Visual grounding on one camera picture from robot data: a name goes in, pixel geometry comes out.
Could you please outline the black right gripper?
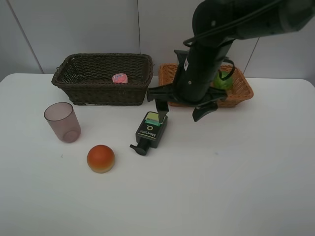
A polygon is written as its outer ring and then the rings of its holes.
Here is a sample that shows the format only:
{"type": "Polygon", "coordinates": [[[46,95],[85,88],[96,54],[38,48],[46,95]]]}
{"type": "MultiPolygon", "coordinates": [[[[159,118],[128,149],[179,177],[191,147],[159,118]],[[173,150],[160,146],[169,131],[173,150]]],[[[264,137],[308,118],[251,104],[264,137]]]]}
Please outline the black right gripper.
{"type": "Polygon", "coordinates": [[[175,50],[178,67],[171,84],[150,88],[147,100],[156,101],[159,122],[169,112],[168,102],[187,106],[199,106],[192,117],[198,122],[204,116],[218,109],[218,100],[225,100],[227,94],[222,89],[210,87],[228,52],[228,44],[206,47],[195,43],[189,50],[175,50]]]}

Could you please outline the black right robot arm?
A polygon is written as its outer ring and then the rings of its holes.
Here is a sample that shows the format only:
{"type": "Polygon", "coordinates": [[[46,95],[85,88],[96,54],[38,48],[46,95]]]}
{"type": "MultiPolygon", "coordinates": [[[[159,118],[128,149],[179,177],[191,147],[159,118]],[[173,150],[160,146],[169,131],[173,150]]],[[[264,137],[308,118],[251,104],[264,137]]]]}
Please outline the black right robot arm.
{"type": "Polygon", "coordinates": [[[163,122],[168,103],[193,107],[193,120],[215,111],[227,97],[223,89],[210,86],[221,76],[221,64],[235,40],[252,39],[301,30],[315,15],[312,0],[205,0],[196,8],[194,36],[177,50],[179,61],[171,84],[150,88],[148,101],[155,101],[163,122]]]}

